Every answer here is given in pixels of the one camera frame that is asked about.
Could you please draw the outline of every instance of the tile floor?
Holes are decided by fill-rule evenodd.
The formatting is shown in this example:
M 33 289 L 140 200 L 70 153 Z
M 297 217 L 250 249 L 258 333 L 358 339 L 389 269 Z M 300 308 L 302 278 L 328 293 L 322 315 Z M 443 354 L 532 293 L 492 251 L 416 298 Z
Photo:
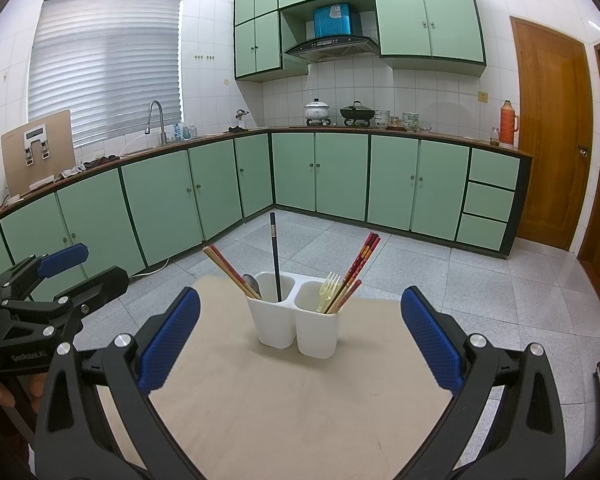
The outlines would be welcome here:
M 368 229 L 277 211 L 281 269 L 314 276 L 344 274 Z M 238 272 L 273 270 L 269 215 L 233 229 L 216 242 Z M 600 303 L 580 264 L 566 251 L 517 239 L 508 260 L 380 233 L 382 239 L 360 277 L 357 296 L 399 300 L 417 285 L 466 332 L 481 332 L 494 346 L 521 349 L 536 341 L 552 363 L 566 430 L 567 471 L 593 443 L 600 360 Z M 163 312 L 182 287 L 205 274 L 222 275 L 200 251 L 181 256 L 126 294 L 85 318 L 78 348 L 108 344 Z M 498 405 L 494 389 L 463 461 L 478 453 Z

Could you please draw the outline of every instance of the blue gripper pad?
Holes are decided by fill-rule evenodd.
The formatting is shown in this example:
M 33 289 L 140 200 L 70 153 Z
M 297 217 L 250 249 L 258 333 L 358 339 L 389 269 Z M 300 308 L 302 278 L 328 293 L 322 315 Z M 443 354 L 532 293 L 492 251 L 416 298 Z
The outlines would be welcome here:
M 85 244 L 75 244 L 67 247 L 42 258 L 38 266 L 38 276 L 40 278 L 52 278 L 64 270 L 83 264 L 88 257 L 89 251 Z
M 445 332 L 414 290 L 407 288 L 400 300 L 402 319 L 440 388 L 456 396 L 462 386 L 462 361 Z
M 200 297 L 189 288 L 140 357 L 138 389 L 145 397 L 163 386 L 198 318 Z

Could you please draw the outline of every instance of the pot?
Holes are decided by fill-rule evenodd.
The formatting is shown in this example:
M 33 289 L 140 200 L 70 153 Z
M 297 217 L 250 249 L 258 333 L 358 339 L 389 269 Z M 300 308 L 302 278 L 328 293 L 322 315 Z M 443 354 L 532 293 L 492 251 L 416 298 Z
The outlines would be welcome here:
M 349 121 L 355 124 L 357 121 L 364 121 L 369 126 L 370 120 L 374 118 L 376 112 L 371 108 L 363 106 L 360 101 L 353 101 L 351 106 L 340 109 L 340 114 L 344 117 L 344 125 L 349 126 Z
M 307 124 L 309 121 L 329 121 L 331 123 L 329 120 L 329 105 L 315 98 L 304 105 L 304 118 L 307 120 Z

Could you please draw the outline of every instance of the human hand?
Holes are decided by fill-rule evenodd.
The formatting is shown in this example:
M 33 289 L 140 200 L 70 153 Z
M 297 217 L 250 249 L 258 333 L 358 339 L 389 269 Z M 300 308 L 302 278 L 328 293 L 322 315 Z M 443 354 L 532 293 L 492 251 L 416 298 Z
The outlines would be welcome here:
M 29 380 L 29 392 L 33 396 L 31 401 L 31 409 L 34 412 L 38 412 L 40 409 L 40 397 L 45 387 L 46 373 L 45 374 L 34 374 Z M 6 408 L 13 408 L 16 404 L 13 394 L 7 389 L 7 387 L 0 382 L 0 405 Z

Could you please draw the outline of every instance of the pot lid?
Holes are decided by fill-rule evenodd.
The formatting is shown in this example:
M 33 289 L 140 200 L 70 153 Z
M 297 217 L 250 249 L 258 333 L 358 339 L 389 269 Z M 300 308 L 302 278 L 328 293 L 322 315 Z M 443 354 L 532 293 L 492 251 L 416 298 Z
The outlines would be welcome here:
M 363 106 L 360 101 L 353 101 L 353 104 L 351 106 L 345 106 L 343 110 L 360 110 L 365 112 L 373 112 L 371 108 Z
M 323 103 L 322 101 L 318 101 L 318 98 L 314 98 L 313 101 L 311 101 L 310 103 L 307 103 L 304 105 L 305 108 L 322 108 L 322 107 L 327 107 L 329 108 L 329 105 L 327 103 Z

